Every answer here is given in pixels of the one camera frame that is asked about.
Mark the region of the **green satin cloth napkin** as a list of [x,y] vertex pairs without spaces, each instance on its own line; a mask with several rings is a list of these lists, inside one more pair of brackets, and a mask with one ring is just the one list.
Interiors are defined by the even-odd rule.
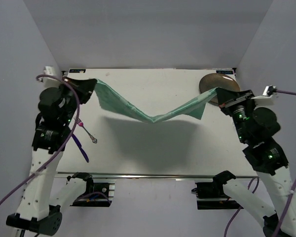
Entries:
[[99,105],[103,110],[145,123],[159,123],[180,115],[186,115],[200,120],[203,116],[206,103],[217,95],[216,89],[213,88],[192,98],[177,108],[165,112],[165,110],[161,109],[157,101],[149,100],[148,98],[143,101],[144,110],[142,111],[142,109],[126,100],[101,80],[97,81],[94,91],[98,97]]

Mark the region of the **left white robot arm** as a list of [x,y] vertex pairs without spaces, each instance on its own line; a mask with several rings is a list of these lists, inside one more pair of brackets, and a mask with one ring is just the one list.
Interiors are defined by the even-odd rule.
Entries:
[[65,208],[80,195],[89,197],[94,193],[90,174],[76,173],[67,187],[50,197],[57,166],[66,143],[73,137],[74,129],[69,124],[74,116],[79,116],[80,105],[88,102],[96,84],[96,79],[65,78],[57,87],[41,92],[30,174],[19,207],[7,217],[8,226],[53,236],[60,227]]

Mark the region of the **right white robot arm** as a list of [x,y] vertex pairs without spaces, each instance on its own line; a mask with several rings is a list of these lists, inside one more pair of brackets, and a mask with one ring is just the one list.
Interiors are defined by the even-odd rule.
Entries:
[[201,199],[235,200],[267,237],[296,237],[296,178],[291,178],[288,159],[273,138],[281,127],[268,108],[277,91],[267,86],[261,96],[255,96],[250,90],[216,89],[218,106],[233,119],[239,141],[246,145],[245,158],[263,182],[272,205],[255,196],[229,171],[217,174],[212,182],[196,183],[192,192]]

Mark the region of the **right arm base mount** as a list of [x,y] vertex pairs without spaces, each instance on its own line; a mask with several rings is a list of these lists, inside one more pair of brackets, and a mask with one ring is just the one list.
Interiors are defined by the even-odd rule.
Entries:
[[236,210],[240,205],[213,182],[198,182],[191,190],[196,195],[198,210]]

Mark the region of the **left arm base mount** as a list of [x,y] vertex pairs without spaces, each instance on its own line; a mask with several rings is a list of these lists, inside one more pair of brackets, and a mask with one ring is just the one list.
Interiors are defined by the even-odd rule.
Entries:
[[115,183],[110,180],[94,179],[86,192],[72,203],[73,207],[110,207],[114,197]]

